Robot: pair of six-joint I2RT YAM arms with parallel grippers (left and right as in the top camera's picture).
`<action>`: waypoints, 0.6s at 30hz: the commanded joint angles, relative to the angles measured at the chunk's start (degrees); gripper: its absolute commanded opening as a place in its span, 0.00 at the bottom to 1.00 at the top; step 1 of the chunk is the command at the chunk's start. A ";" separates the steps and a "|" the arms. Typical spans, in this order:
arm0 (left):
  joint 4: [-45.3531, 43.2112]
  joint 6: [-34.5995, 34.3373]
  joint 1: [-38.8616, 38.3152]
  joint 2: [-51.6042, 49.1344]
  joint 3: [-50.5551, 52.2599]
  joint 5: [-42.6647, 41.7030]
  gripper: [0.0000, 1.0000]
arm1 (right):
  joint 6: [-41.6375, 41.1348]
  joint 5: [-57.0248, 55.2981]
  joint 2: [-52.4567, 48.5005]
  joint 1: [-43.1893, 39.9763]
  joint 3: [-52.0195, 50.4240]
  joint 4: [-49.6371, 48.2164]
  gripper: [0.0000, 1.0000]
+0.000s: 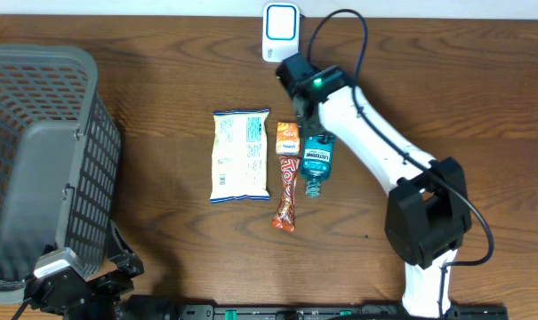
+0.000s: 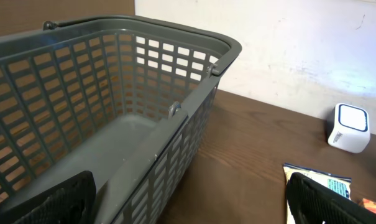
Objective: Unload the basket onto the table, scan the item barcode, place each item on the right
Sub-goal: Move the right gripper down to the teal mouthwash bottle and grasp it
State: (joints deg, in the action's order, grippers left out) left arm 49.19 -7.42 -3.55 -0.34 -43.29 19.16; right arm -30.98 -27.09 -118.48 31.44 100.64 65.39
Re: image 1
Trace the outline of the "teal mouthwash bottle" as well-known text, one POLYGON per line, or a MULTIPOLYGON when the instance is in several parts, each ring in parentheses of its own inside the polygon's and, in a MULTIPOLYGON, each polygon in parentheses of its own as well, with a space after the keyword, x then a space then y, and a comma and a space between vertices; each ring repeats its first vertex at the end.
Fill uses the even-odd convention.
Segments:
POLYGON ((310 136, 303 141, 301 176, 306 180, 308 197, 319 197, 322 182, 330 178, 334 143, 332 134, 310 136))

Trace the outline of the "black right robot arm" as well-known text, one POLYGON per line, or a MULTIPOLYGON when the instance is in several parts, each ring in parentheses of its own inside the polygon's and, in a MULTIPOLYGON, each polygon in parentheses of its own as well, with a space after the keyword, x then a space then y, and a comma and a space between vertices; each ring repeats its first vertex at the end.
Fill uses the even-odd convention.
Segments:
POLYGON ((284 59, 276 75, 293 102, 300 133, 331 133, 378 180, 388 198, 385 234, 404 261, 402 304, 410 316, 435 318, 450 308, 452 262, 471 228, 462 167, 438 161, 395 130, 339 67, 319 70, 299 53, 284 59))

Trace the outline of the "cream snack bag blue edges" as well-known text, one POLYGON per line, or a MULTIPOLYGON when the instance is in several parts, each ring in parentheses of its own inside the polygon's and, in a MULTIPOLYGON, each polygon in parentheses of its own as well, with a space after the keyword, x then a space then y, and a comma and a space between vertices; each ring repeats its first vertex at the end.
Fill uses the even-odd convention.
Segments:
POLYGON ((215 111, 212 151, 213 204, 268 201, 268 108, 215 111))

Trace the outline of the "small orange tissue pack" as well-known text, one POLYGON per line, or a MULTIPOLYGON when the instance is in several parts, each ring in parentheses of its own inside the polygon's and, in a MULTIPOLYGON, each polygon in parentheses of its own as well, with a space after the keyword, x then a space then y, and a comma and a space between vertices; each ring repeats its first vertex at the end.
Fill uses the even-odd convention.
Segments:
POLYGON ((278 122, 276 152, 283 156, 296 156, 300 152, 300 146, 297 123, 278 122))

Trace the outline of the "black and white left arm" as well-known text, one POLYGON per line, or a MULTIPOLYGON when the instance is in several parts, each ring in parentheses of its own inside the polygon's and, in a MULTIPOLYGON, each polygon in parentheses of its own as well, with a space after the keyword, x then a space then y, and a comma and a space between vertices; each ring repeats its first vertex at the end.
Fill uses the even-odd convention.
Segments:
POLYGON ((92 280, 86 267, 69 247, 41 256, 26 279, 24 298, 12 317, 26 308, 62 316, 68 320, 175 319, 176 307, 154 296, 121 296, 133 290, 133 279, 144 273, 143 262, 123 239, 113 220, 107 224, 106 251, 116 269, 92 280))

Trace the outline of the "red orange candy bar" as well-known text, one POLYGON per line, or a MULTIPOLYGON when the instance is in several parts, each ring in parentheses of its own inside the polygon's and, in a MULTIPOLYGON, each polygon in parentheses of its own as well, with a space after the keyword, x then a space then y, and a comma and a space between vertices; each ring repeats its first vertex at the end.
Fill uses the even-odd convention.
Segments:
POLYGON ((295 189, 301 159, 295 156, 279 157, 283 194, 281 195, 271 227, 294 232, 295 230, 295 189))

